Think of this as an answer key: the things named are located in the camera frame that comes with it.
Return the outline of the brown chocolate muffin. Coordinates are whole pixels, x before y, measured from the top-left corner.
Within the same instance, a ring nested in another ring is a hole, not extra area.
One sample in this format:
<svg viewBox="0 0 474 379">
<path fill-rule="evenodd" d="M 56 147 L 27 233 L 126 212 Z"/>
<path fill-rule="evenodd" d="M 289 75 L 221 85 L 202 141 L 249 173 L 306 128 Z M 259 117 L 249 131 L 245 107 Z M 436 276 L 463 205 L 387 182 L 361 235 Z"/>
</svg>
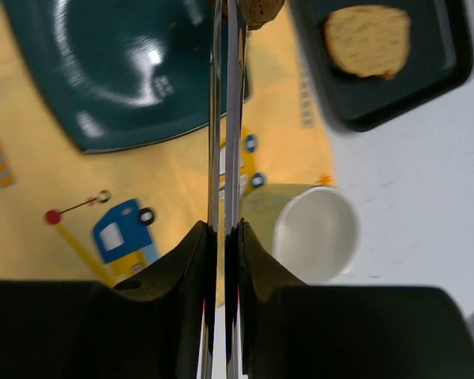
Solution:
<svg viewBox="0 0 474 379">
<path fill-rule="evenodd" d="M 230 8 L 236 8 L 238 25 L 247 30 L 258 30 L 273 21 L 283 9 L 285 0 L 222 1 L 222 19 L 229 21 Z"/>
</svg>

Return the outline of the metal tongs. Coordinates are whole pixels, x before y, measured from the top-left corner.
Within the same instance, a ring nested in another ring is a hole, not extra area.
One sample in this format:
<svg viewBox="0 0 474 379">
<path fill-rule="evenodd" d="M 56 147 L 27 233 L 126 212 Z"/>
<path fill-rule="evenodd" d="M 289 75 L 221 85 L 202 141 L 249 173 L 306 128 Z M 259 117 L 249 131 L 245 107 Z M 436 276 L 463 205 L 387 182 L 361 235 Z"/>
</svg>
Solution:
<svg viewBox="0 0 474 379">
<path fill-rule="evenodd" d="M 239 202 L 241 129 L 246 82 L 247 24 L 237 1 L 213 3 L 210 55 L 208 274 L 205 282 L 200 376 L 213 372 L 219 218 L 224 217 L 225 374 L 239 377 Z"/>
</svg>

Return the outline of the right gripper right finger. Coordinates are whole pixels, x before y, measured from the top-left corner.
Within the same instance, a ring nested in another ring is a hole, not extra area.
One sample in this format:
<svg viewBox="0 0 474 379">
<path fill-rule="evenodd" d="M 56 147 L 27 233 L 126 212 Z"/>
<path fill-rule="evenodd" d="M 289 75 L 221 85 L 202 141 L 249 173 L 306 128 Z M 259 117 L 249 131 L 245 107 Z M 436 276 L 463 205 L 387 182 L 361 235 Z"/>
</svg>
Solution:
<svg viewBox="0 0 474 379">
<path fill-rule="evenodd" d="M 315 286 L 241 221 L 232 234 L 250 378 L 474 378 L 474 341 L 437 287 Z"/>
</svg>

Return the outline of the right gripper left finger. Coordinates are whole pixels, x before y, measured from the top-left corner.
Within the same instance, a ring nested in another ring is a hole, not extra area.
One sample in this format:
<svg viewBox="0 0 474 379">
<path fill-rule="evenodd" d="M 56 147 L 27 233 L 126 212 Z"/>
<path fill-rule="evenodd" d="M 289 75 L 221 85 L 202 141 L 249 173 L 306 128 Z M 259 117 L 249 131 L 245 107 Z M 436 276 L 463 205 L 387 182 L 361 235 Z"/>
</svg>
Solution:
<svg viewBox="0 0 474 379">
<path fill-rule="evenodd" d="M 0 378 L 194 378 L 209 227 L 115 287 L 0 280 Z"/>
</svg>

